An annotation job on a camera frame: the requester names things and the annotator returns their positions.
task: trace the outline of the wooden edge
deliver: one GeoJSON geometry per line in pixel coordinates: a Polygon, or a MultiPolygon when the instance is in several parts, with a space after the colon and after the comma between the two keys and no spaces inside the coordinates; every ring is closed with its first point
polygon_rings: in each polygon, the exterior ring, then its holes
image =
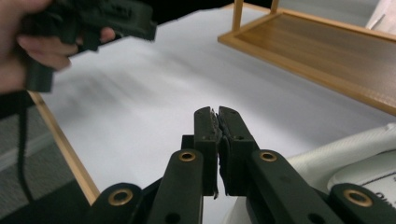
{"type": "Polygon", "coordinates": [[[79,186],[84,192],[85,197],[90,204],[93,204],[100,194],[99,189],[95,186],[81,160],[78,158],[75,150],[72,148],[69,141],[67,141],[66,136],[62,132],[61,128],[56,122],[55,117],[53,117],[50,109],[45,104],[41,95],[37,92],[29,92],[29,94],[35,102],[41,117],[49,127],[49,130],[51,131],[58,148],[64,155],[64,159],[66,160],[79,186]]]}
{"type": "MultiPolygon", "coordinates": [[[[224,7],[224,8],[231,8],[231,7],[233,7],[233,5],[234,4],[230,4],[230,5],[228,5],[228,6],[224,7]]],[[[350,31],[353,31],[353,32],[358,32],[358,33],[365,34],[365,35],[372,35],[374,37],[379,37],[379,38],[383,38],[383,39],[390,40],[390,41],[396,41],[396,35],[387,34],[387,33],[384,33],[384,32],[381,32],[381,31],[376,31],[376,30],[370,30],[370,29],[365,28],[365,27],[360,27],[360,26],[357,26],[357,25],[352,25],[352,24],[341,22],[341,21],[334,21],[334,20],[330,20],[330,19],[325,19],[325,18],[321,18],[321,17],[318,17],[318,16],[306,14],[306,13],[303,13],[303,12],[286,9],[286,8],[283,8],[283,7],[277,8],[276,13],[273,13],[272,9],[270,10],[268,8],[259,7],[259,6],[252,5],[252,4],[249,4],[249,3],[243,3],[243,7],[248,7],[248,8],[264,11],[264,12],[270,12],[271,14],[275,14],[277,16],[284,13],[284,14],[288,14],[288,15],[291,15],[291,16],[299,17],[299,18],[302,18],[302,19],[307,19],[307,20],[311,20],[311,21],[321,22],[321,23],[324,23],[324,24],[328,24],[330,26],[335,26],[335,27],[346,29],[346,30],[350,30],[350,31]]],[[[266,20],[253,21],[254,24],[251,24],[251,22],[250,22],[250,23],[248,23],[248,24],[246,24],[244,26],[241,26],[236,32],[238,32],[238,33],[244,32],[247,29],[252,28],[255,25],[260,24],[260,22],[265,22],[265,21],[266,20]]]]}
{"type": "Polygon", "coordinates": [[[238,30],[231,30],[230,32],[224,34],[224,35],[239,35],[241,33],[244,33],[245,31],[256,27],[259,24],[262,24],[264,22],[270,21],[278,16],[280,16],[281,13],[276,13],[276,14],[265,14],[262,17],[259,17],[258,19],[249,22],[248,24],[245,24],[241,26],[238,30]]]}
{"type": "Polygon", "coordinates": [[[272,1],[272,4],[271,4],[271,14],[275,14],[275,13],[277,13],[277,9],[278,9],[278,6],[279,5],[279,0],[273,0],[272,1]]]}
{"type": "Polygon", "coordinates": [[[241,27],[242,7],[244,0],[235,0],[233,3],[233,27],[232,31],[237,32],[241,27]]]}

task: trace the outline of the brass screw hole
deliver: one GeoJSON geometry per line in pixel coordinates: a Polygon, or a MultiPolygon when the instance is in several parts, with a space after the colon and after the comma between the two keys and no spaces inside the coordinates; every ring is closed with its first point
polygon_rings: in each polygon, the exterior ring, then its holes
{"type": "Polygon", "coordinates": [[[133,197],[130,189],[117,189],[108,196],[108,203],[113,206],[121,206],[131,201],[133,197]]]}
{"type": "Polygon", "coordinates": [[[193,161],[195,160],[195,154],[192,152],[182,152],[178,155],[181,161],[193,161]]]}
{"type": "Polygon", "coordinates": [[[260,154],[260,157],[264,161],[276,161],[277,160],[276,155],[271,152],[262,152],[262,154],[260,154]]]}
{"type": "Polygon", "coordinates": [[[370,207],[373,205],[373,201],[366,194],[354,190],[346,189],[344,190],[344,196],[352,203],[357,204],[362,207],[370,207]]]}

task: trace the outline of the wooden frame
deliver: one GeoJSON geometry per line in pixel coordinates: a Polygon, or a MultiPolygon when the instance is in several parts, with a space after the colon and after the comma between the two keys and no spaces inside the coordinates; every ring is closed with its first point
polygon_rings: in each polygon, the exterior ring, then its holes
{"type": "Polygon", "coordinates": [[[278,8],[278,0],[241,26],[243,5],[235,0],[220,43],[396,115],[396,36],[278,8]]]}
{"type": "Polygon", "coordinates": [[[91,176],[88,174],[88,171],[85,169],[81,160],[78,158],[75,150],[70,145],[69,141],[64,135],[64,132],[62,132],[61,128],[58,125],[58,122],[50,112],[50,109],[44,103],[44,100],[41,97],[40,93],[32,91],[30,91],[29,93],[33,101],[35,102],[35,105],[40,112],[41,117],[49,127],[49,130],[54,137],[56,145],[61,150],[64,159],[69,165],[69,168],[71,169],[75,179],[81,187],[81,190],[87,198],[88,203],[93,204],[100,195],[99,189],[94,184],[91,176]]]}

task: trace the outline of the gray carpet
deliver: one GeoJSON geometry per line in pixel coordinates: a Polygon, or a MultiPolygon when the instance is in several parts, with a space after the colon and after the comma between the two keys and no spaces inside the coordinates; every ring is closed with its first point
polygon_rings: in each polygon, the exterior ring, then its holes
{"type": "MultiPolygon", "coordinates": [[[[16,115],[0,119],[0,219],[28,203],[17,178],[18,134],[16,115]]],[[[25,174],[35,199],[73,180],[73,174],[35,107],[28,111],[28,142],[25,174]]]]}

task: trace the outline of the wooden tray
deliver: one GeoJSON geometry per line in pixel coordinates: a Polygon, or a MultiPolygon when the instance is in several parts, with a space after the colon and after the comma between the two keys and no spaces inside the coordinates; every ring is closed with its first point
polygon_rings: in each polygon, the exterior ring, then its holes
{"type": "Polygon", "coordinates": [[[394,35],[277,8],[277,0],[241,27],[243,5],[235,0],[233,28],[220,43],[396,115],[394,35]]]}

